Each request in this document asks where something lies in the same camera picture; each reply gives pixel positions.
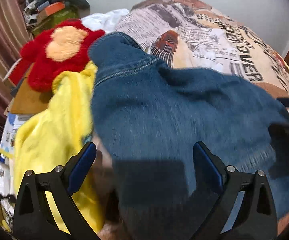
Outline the white cloth on bed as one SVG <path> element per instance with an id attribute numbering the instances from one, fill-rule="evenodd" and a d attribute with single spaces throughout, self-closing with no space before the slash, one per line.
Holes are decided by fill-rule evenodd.
<path id="1" fill-rule="evenodd" d="M 105 14 L 94 13 L 81 18 L 83 26 L 91 31 L 102 29 L 106 34 L 115 31 L 118 22 L 126 16 L 130 11 L 128 9 L 116 9 Z"/>

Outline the newspaper print bed blanket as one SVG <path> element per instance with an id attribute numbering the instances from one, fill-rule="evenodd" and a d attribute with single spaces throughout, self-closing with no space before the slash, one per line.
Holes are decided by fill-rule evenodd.
<path id="1" fill-rule="evenodd" d="M 147 0 L 113 33 L 130 36 L 171 69 L 206 68 L 241 77 L 277 100 L 289 96 L 289 68 L 251 29 L 199 0 Z"/>

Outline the orange shoe box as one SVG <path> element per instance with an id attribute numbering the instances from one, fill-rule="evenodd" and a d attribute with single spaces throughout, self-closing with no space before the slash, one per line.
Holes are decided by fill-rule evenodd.
<path id="1" fill-rule="evenodd" d="M 64 2 L 56 2 L 51 5 L 45 7 L 42 11 L 40 11 L 36 17 L 38 23 L 42 22 L 48 16 L 55 14 L 65 8 Z"/>

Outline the green patterned storage box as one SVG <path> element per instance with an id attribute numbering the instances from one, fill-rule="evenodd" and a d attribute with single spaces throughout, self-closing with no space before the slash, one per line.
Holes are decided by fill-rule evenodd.
<path id="1" fill-rule="evenodd" d="M 42 31 L 52 29 L 61 22 L 73 18 L 79 18 L 78 9 L 74 6 L 69 6 L 48 16 L 35 27 L 32 27 L 28 32 L 36 37 Z"/>

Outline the yellow fleece blanket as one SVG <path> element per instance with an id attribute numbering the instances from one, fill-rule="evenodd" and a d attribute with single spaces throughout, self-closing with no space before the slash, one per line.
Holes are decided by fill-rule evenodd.
<path id="1" fill-rule="evenodd" d="M 50 172 L 65 165 L 91 138 L 91 99 L 97 66 L 89 61 L 81 72 L 64 71 L 52 82 L 53 97 L 46 110 L 18 130 L 14 145 L 14 191 L 27 170 Z"/>

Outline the blue denim jacket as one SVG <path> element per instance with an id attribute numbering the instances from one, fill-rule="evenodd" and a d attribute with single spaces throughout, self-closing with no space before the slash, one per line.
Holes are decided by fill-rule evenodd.
<path id="1" fill-rule="evenodd" d="M 204 142 L 226 165 L 263 170 L 277 217 L 289 213 L 289 144 L 269 135 L 287 109 L 260 87 L 206 68 L 171 69 L 128 35 L 89 47 L 91 111 L 112 157 L 121 217 L 133 239 L 189 239 L 218 195 L 193 157 Z"/>

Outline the red plush toy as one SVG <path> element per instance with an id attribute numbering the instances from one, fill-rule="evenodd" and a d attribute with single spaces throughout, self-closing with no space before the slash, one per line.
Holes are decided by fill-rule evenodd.
<path id="1" fill-rule="evenodd" d="M 84 70 L 89 62 L 87 49 L 104 35 L 104 30 L 91 30 L 81 20 L 65 20 L 27 42 L 4 80 L 16 87 L 28 74 L 27 82 L 31 89 L 48 92 L 60 73 Z"/>

